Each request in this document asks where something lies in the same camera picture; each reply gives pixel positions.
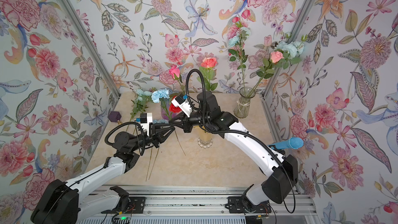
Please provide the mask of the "red rose stem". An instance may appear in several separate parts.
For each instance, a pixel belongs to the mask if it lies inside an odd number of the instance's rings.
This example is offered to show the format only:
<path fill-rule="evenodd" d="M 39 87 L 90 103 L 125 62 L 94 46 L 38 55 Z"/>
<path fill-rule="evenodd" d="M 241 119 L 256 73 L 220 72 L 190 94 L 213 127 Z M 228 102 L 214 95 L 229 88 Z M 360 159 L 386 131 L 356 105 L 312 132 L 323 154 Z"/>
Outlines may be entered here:
<path fill-rule="evenodd" d="M 169 106 L 169 111 L 172 113 L 178 114 L 181 112 L 181 108 L 178 106 L 175 106 L 173 103 L 171 103 Z"/>

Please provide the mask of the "clear ribbed glass vase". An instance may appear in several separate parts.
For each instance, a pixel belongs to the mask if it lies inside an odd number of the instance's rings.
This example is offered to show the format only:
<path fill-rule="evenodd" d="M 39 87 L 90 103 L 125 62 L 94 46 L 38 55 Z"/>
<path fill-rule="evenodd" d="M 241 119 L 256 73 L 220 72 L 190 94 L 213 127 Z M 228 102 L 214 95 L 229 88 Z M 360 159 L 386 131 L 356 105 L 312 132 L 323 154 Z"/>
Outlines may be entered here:
<path fill-rule="evenodd" d="M 246 118 L 249 114 L 250 103 L 256 92 L 253 88 L 243 87 L 239 91 L 240 98 L 237 101 L 237 106 L 234 110 L 234 115 L 237 118 Z"/>

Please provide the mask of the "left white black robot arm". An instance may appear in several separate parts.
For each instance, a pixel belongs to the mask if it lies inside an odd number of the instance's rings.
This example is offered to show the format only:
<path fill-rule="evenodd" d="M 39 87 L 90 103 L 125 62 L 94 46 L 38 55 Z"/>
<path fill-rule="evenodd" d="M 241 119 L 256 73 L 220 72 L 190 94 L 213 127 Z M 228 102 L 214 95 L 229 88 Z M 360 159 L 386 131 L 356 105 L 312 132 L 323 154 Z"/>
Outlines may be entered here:
<path fill-rule="evenodd" d="M 131 170 L 148 146 L 159 147 L 175 131 L 167 123 L 126 122 L 113 128 L 105 143 L 116 150 L 104 163 L 67 181 L 56 179 L 45 189 L 31 215 L 35 224 L 76 224 L 103 211 L 126 211 L 130 205 L 127 191 L 119 186 L 93 195 L 100 186 Z"/>

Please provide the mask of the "blue carnation stem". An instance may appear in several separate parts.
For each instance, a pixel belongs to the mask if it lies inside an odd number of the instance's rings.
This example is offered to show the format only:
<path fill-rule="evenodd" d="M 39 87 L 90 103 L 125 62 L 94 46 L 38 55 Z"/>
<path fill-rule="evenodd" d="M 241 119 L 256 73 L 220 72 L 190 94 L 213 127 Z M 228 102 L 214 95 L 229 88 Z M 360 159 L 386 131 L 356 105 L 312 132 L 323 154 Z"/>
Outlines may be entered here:
<path fill-rule="evenodd" d="M 168 123 L 168 121 L 165 120 L 165 119 L 156 119 L 154 123 Z M 151 168 L 151 170 L 150 170 L 150 172 L 149 172 L 148 180 L 151 179 L 151 175 L 152 175 L 152 173 L 153 173 L 153 170 L 154 170 L 154 167 L 155 167 L 155 164 L 156 164 L 158 155 L 159 155 L 159 149 L 157 149 L 157 153 L 156 153 L 156 155 L 155 155 L 155 158 L 154 158 L 154 161 L 153 161 L 153 164 L 152 164 L 152 168 Z"/>
<path fill-rule="evenodd" d="M 161 109 L 161 116 L 164 120 L 171 120 L 176 117 L 181 109 L 172 104 L 176 94 L 171 89 L 163 88 L 152 93 L 151 99 L 153 103 L 159 103 Z"/>
<path fill-rule="evenodd" d="M 150 149 L 150 156 L 149 156 L 149 161 L 148 161 L 148 168 L 147 168 L 147 173 L 146 173 L 146 180 L 148 180 L 149 177 L 149 170 L 150 170 L 150 165 L 151 165 L 151 161 L 152 161 L 152 153 L 153 153 L 153 147 L 151 147 Z"/>

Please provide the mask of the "light blue rose stem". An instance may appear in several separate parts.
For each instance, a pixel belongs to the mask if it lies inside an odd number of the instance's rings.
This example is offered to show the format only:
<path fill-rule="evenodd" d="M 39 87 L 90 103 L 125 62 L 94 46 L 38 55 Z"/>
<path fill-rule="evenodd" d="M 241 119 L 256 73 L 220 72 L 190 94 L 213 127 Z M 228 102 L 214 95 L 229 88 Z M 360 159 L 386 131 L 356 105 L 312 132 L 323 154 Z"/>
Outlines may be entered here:
<path fill-rule="evenodd" d="M 132 110 L 130 112 L 131 119 L 135 120 L 140 114 L 145 113 L 149 104 L 154 104 L 151 91 L 144 91 L 137 89 L 135 91 L 135 98 L 132 100 Z"/>

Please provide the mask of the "yellow ruffled glass vase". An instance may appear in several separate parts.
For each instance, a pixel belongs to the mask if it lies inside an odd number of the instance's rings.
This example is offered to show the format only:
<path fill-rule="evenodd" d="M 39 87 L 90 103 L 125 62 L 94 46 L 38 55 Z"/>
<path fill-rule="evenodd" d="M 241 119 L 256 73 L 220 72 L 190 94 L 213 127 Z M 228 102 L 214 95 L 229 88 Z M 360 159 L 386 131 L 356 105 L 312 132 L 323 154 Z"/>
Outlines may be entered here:
<path fill-rule="evenodd" d="M 202 130 L 201 128 L 197 128 L 198 134 L 198 145 L 201 148 L 209 148 L 213 145 L 212 134 Z"/>

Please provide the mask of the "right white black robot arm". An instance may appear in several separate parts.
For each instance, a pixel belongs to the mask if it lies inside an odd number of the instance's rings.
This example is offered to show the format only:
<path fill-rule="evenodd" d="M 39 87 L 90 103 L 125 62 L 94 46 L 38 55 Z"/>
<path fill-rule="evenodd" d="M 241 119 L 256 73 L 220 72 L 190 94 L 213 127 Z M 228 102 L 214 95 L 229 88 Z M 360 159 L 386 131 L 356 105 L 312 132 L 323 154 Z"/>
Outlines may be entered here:
<path fill-rule="evenodd" d="M 265 201 L 285 203 L 289 194 L 294 194 L 298 182 L 298 161 L 286 155 L 284 149 L 268 146 L 251 134 L 231 113 L 222 111 L 216 97 L 205 89 L 197 96 L 198 106 L 194 106 L 189 93 L 172 99 L 172 105 L 181 113 L 170 120 L 170 124 L 183 129 L 185 133 L 198 126 L 204 131 L 219 135 L 243 151 L 267 177 L 257 185 L 252 185 L 243 193 L 244 208 L 251 212 L 255 206 Z"/>

